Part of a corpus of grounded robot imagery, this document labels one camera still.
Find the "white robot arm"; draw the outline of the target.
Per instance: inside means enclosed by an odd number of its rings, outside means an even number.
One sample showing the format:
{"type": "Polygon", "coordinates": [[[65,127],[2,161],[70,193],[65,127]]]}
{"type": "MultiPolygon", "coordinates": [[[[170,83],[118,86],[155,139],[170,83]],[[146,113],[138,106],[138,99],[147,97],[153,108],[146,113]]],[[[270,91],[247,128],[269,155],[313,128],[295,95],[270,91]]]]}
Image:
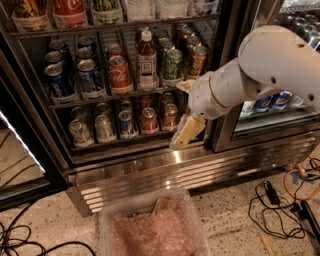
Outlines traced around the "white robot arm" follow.
{"type": "Polygon", "coordinates": [[[236,58],[193,82],[187,90],[188,112],[180,119],[170,148],[186,148],[206,121],[233,107],[281,91],[302,97],[319,112],[320,53],[284,27],[262,26],[243,39],[236,58]]]}

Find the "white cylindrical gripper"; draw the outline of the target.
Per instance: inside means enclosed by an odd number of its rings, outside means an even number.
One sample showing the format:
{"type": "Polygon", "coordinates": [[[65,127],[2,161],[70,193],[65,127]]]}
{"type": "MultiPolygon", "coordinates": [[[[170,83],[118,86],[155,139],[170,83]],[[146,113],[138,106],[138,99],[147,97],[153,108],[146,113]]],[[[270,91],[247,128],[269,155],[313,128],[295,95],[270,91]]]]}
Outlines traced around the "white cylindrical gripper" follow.
{"type": "Polygon", "coordinates": [[[206,120],[204,118],[214,117],[212,111],[213,97],[207,78],[197,79],[196,81],[194,79],[180,81],[176,84],[176,87],[189,94],[188,106],[190,111],[196,115],[184,114],[181,117],[169,145],[172,150],[185,148],[205,129],[206,120]]]}

